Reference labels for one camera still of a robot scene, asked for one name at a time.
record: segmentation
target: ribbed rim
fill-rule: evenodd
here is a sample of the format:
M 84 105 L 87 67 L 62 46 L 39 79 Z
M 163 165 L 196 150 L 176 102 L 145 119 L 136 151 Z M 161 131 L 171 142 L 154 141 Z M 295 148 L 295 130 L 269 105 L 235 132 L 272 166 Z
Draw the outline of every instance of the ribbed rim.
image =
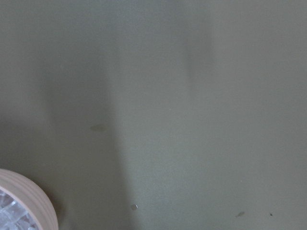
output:
M 10 191 L 10 188 L 0 187 L 4 192 L 12 196 L 19 203 L 21 203 L 24 208 L 30 213 L 31 217 L 36 221 L 40 230 L 58 230 L 58 221 L 56 217 L 55 210 L 47 197 L 44 191 L 36 185 L 33 181 L 28 178 L 8 170 L 0 169 L 0 177 L 10 186 L 17 188 L 20 192 L 22 192 L 30 201 L 26 203 L 26 201 L 21 200 L 17 195 L 14 194 L 14 191 Z M 41 220 L 39 220 L 35 214 L 40 212 L 40 214 L 45 218 L 47 226 L 42 226 Z

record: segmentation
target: clear plastic piece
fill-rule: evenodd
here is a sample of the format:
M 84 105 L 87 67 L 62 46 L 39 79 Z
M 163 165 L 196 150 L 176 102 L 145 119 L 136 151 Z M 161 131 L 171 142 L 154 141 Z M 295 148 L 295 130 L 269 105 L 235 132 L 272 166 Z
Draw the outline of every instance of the clear plastic piece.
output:
M 0 230 L 38 230 L 27 210 L 2 190 L 0 190 Z

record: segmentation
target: gray surface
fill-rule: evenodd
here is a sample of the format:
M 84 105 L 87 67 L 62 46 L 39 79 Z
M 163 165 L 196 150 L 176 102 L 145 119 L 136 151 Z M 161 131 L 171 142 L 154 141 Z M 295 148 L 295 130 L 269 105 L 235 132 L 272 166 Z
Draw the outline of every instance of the gray surface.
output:
M 61 230 L 307 227 L 306 1 L 0 6 L 0 167 Z

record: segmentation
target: stain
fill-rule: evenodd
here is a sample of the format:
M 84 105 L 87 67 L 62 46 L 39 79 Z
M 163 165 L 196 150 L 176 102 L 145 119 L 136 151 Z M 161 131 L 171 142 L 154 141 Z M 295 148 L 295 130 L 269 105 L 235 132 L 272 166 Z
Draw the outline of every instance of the stain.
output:
M 103 124 L 98 124 L 98 125 L 91 126 L 90 129 L 93 132 L 101 132 L 102 133 L 106 130 L 106 127 Z
M 245 212 L 239 212 L 238 215 L 236 215 L 236 218 L 237 218 L 237 217 L 241 217 L 241 216 L 243 216 L 244 214 L 245 214 Z
M 130 208 L 131 208 L 133 211 L 135 211 L 135 210 L 138 209 L 138 206 L 137 206 L 136 204 L 133 204 L 133 205 L 130 206 Z

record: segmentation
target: smudge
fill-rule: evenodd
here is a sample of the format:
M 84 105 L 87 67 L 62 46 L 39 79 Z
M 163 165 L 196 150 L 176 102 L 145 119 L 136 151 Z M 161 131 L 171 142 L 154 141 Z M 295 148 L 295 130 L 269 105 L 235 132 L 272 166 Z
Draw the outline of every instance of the smudge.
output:
M 245 214 L 245 212 L 239 212 L 238 215 L 236 215 L 236 218 L 237 218 L 237 217 L 241 217 L 241 216 L 243 216 L 244 214 Z
M 133 204 L 133 205 L 130 206 L 130 208 L 131 208 L 133 211 L 135 211 L 135 210 L 138 209 L 138 206 L 137 206 L 136 204 Z
M 90 129 L 93 132 L 101 132 L 102 133 L 106 130 L 106 127 L 103 124 L 98 124 L 98 125 L 95 125 L 95 126 L 91 126 Z

